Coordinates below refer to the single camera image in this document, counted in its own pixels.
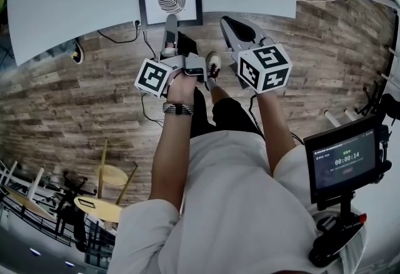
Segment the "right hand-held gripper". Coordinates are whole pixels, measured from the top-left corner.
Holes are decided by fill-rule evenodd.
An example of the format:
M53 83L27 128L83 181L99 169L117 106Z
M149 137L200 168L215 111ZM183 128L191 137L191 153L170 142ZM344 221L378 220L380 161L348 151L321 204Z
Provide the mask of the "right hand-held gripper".
M265 93L287 84L292 62L282 44L265 37L255 23L238 16L223 16L220 27L231 50L231 69L242 89Z

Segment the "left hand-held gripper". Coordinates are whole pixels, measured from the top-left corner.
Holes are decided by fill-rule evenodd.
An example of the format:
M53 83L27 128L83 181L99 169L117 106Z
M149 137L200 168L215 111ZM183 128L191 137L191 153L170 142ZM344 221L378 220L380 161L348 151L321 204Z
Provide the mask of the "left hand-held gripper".
M194 76L200 83L207 80L206 60L194 53L178 53L178 19L174 14L166 18L160 58L158 62L145 59L134 82L140 91L157 98L166 96L168 87L179 74Z

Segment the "person's left hand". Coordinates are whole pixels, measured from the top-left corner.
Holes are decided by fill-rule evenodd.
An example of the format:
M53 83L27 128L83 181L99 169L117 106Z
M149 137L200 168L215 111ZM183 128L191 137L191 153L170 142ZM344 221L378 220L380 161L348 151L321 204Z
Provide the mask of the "person's left hand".
M169 84L167 91L167 102L173 104L194 104L194 89L197 78L179 73Z

